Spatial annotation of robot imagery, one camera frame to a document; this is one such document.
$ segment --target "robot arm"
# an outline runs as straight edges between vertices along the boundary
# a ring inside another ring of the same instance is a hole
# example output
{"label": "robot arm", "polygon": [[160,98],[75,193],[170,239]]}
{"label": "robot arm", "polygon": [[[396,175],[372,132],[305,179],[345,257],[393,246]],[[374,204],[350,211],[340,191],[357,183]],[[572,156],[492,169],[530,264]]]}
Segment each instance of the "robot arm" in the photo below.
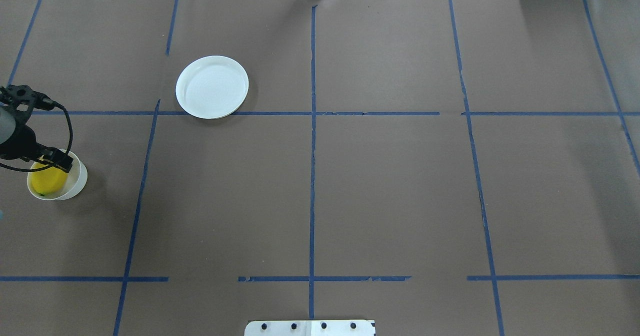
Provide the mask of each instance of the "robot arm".
{"label": "robot arm", "polygon": [[[35,161],[46,165],[35,170],[56,167],[69,173],[73,158],[69,156],[71,142],[73,141],[73,130],[69,113],[60,103],[40,92],[35,92],[29,86],[0,87],[0,102],[6,106],[0,106],[0,158],[3,160],[15,160],[20,158],[26,162]],[[27,110],[19,110],[20,105],[26,105]],[[69,126],[69,143],[66,152],[54,147],[42,146],[36,142],[34,131],[26,123],[32,115],[34,109],[50,111],[60,108],[66,116]],[[34,172],[35,170],[17,169],[0,163],[0,167],[23,172]]]}

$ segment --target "metal bracket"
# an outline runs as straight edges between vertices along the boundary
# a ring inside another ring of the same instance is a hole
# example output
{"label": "metal bracket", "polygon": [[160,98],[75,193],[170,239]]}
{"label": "metal bracket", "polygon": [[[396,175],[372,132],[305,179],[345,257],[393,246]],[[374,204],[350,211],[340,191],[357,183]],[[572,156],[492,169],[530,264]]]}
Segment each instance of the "metal bracket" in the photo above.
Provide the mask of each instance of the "metal bracket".
{"label": "metal bracket", "polygon": [[244,336],[376,336],[373,320],[252,321]]}

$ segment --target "cord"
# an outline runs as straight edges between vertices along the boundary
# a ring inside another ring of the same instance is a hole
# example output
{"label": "cord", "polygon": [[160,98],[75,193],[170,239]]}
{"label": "cord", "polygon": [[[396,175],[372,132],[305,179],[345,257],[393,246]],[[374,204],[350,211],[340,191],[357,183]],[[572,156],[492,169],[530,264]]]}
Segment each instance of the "cord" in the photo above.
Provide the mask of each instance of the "cord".
{"label": "cord", "polygon": [[[58,102],[54,102],[53,106],[57,107],[57,108],[60,108],[60,110],[62,110],[62,112],[64,112],[64,117],[66,117],[66,125],[69,127],[69,142],[66,145],[66,151],[64,152],[64,155],[68,156],[69,155],[69,151],[71,151],[71,144],[74,141],[74,130],[71,127],[71,118],[69,117],[69,112],[67,112],[67,109],[63,105],[60,105],[60,103],[58,103]],[[46,170],[46,169],[50,169],[51,167],[57,166],[59,162],[60,162],[60,160],[57,160],[57,162],[47,164],[45,167],[40,167],[40,168],[37,168],[37,169],[19,169],[19,168],[16,168],[16,167],[11,167],[9,165],[5,165],[4,163],[0,163],[0,167],[2,167],[4,169],[8,169],[8,170],[15,170],[17,172],[40,172],[41,170]]]}

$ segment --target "blue tape line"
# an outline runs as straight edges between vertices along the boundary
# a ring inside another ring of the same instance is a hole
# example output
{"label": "blue tape line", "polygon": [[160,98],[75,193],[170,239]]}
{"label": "blue tape line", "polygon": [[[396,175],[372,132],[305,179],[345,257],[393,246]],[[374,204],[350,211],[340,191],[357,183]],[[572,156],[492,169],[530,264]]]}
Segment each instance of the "blue tape line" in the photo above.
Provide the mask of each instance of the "blue tape line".
{"label": "blue tape line", "polygon": [[116,322],[115,325],[113,327],[113,336],[118,336],[118,333],[120,331],[120,322],[122,319],[122,308],[124,307],[124,299],[126,297],[127,294],[127,282],[123,282],[122,286],[120,288],[120,297],[119,297],[119,302],[118,302],[118,311],[116,313]]}
{"label": "blue tape line", "polygon": [[29,39],[29,35],[32,32],[32,28],[34,28],[36,16],[38,15],[38,10],[40,9],[41,4],[42,4],[42,0],[38,0],[38,3],[36,3],[36,8],[33,10],[31,21],[29,22],[29,26],[27,27],[27,32],[25,33],[24,39],[22,40],[22,45],[20,45],[20,51],[18,51],[18,57],[15,58],[15,63],[13,64],[13,69],[11,70],[11,75],[9,76],[9,81],[7,82],[7,86],[14,81],[14,76],[16,75],[16,71],[18,71],[18,64],[20,64],[20,59],[22,59],[23,57],[25,46],[27,46],[27,40]]}
{"label": "blue tape line", "polygon": [[[495,277],[498,281],[551,281],[563,279],[638,279],[640,274],[515,274]],[[467,281],[491,281],[491,276],[467,276]]]}
{"label": "blue tape line", "polygon": [[[34,110],[34,115],[63,115],[62,111],[41,111]],[[115,115],[115,116],[153,116],[152,111],[69,111],[70,115],[92,116],[92,115]],[[331,112],[318,111],[316,116],[439,116],[440,112]],[[617,116],[617,112],[470,112],[471,116],[586,116],[586,117],[606,117]],[[185,111],[160,111],[160,116],[183,116],[189,115]],[[236,116],[310,116],[311,112],[307,111],[237,111],[231,113]],[[467,115],[466,112],[460,113],[461,116]],[[622,112],[627,117],[640,116],[640,112]]]}
{"label": "blue tape line", "polygon": [[237,116],[309,116],[311,112],[261,112],[261,111],[237,111]]}
{"label": "blue tape line", "polygon": [[[63,115],[62,111],[33,111],[34,115]],[[154,112],[151,111],[69,111],[70,115],[78,116],[152,116]]]}
{"label": "blue tape line", "polygon": [[[0,282],[122,282],[109,276],[0,276]],[[128,282],[169,282],[169,277],[129,277]]]}
{"label": "blue tape line", "polygon": [[122,309],[124,307],[124,299],[127,294],[127,280],[129,272],[131,270],[131,260],[133,258],[133,248],[136,244],[136,233],[138,231],[138,220],[140,219],[140,210],[142,208],[142,194],[145,190],[145,184],[147,182],[147,171],[149,170],[149,156],[151,155],[151,146],[154,143],[154,135],[156,133],[156,123],[158,122],[158,110],[160,109],[160,100],[155,104],[155,110],[153,111],[153,121],[151,121],[151,131],[149,133],[149,142],[146,146],[146,156],[144,157],[144,168],[142,169],[142,179],[140,181],[140,190],[137,193],[137,205],[135,206],[135,217],[133,219],[133,227],[131,229],[131,238],[128,242],[128,252],[126,254],[126,264],[124,267],[124,281],[122,282],[122,288],[120,290],[120,298],[118,302],[118,312],[116,313],[115,326],[113,328],[113,336],[117,336],[120,329],[120,322],[122,318]]}
{"label": "blue tape line", "polygon": [[604,56],[602,55],[600,42],[598,41],[598,36],[596,35],[594,22],[592,21],[592,14],[589,11],[589,5],[587,3],[587,0],[582,0],[582,4],[584,5],[584,12],[587,16],[587,22],[589,23],[589,29],[591,31],[591,36],[593,37],[593,43],[595,44],[596,50],[598,51],[598,57],[600,59],[600,63],[602,64],[604,75],[606,77],[606,84],[608,84],[608,89],[611,91],[611,96],[613,97],[613,103],[615,103],[615,109],[617,110],[618,117],[620,117],[620,123],[622,123],[622,130],[624,130],[624,137],[626,137],[626,143],[628,144],[629,150],[631,151],[631,158],[633,158],[635,171],[638,173],[638,177],[640,177],[640,163],[638,162],[638,154],[636,153],[636,148],[634,147],[633,141],[631,141],[631,135],[629,135],[627,122],[625,121],[625,117],[622,113],[622,108],[620,107],[620,102],[618,101],[618,95],[616,94],[616,90],[613,87],[613,82],[611,81],[609,68],[607,67],[607,63],[605,62]]}
{"label": "blue tape line", "polygon": [[[160,111],[161,116],[186,116],[189,113],[185,111]],[[306,111],[292,111],[292,112],[279,112],[279,111],[236,111],[231,113],[232,116],[309,116],[311,112]]]}
{"label": "blue tape line", "polygon": [[0,276],[3,282],[122,282],[123,277],[93,276]]}
{"label": "blue tape line", "polygon": [[[315,282],[364,282],[364,281],[381,281],[381,282],[403,282],[407,281],[411,276],[314,276]],[[307,276],[249,276],[238,277],[238,282],[307,282],[310,277]]]}
{"label": "blue tape line", "polygon": [[617,112],[470,112],[472,116],[617,116]]}
{"label": "blue tape line", "polygon": [[250,276],[238,277],[238,282],[307,282],[307,276]]}
{"label": "blue tape line", "polygon": [[128,277],[127,282],[169,282],[169,277]]}
{"label": "blue tape line", "polygon": [[410,278],[411,276],[316,276],[315,280],[318,282],[403,282]]}
{"label": "blue tape line", "polygon": [[471,155],[473,157],[473,169],[475,170],[475,182],[477,184],[478,196],[480,197],[480,210],[482,212],[482,224],[484,226],[484,242],[486,244],[486,253],[489,258],[489,271],[491,272],[491,285],[493,286],[493,301],[495,303],[495,313],[498,320],[498,331],[500,336],[505,336],[505,327],[503,325],[503,312],[500,306],[500,295],[498,293],[498,281],[496,281],[496,266],[494,265],[494,252],[491,247],[491,236],[489,234],[489,221],[487,220],[487,209],[485,207],[485,195],[482,188],[482,180],[480,179],[480,168],[478,167],[478,154],[476,153],[476,142],[474,140],[473,126],[471,124],[471,111],[469,109],[469,99],[467,97],[467,88],[464,78],[462,77],[462,57],[460,55],[460,44],[458,42],[458,29],[456,26],[456,17],[453,10],[453,0],[448,0],[448,9],[451,13],[451,27],[453,29],[453,39],[455,43],[455,55],[457,57],[457,69],[460,75],[460,87],[464,95],[464,112],[466,113],[466,126],[469,132],[469,142],[471,143]]}
{"label": "blue tape line", "polygon": [[173,1],[173,14],[171,15],[171,26],[169,26],[169,35],[166,38],[166,51],[165,55],[169,55],[171,49],[171,39],[174,37],[174,26],[176,25],[176,13],[178,12],[178,0]]}
{"label": "blue tape line", "polygon": [[311,7],[311,182],[309,206],[309,319],[314,319],[316,265],[316,7]]}
{"label": "blue tape line", "polygon": [[439,112],[317,112],[318,116],[439,116]]}

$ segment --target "paper plate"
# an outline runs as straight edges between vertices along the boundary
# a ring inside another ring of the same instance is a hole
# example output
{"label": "paper plate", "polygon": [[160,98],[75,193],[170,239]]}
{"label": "paper plate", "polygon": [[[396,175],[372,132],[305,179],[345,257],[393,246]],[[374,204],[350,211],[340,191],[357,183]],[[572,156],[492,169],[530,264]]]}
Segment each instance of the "paper plate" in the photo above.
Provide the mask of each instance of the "paper plate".
{"label": "paper plate", "polygon": [[180,107],[195,117],[216,119],[235,112],[247,97],[249,77],[236,61],[208,56],[188,65],[175,84]]}

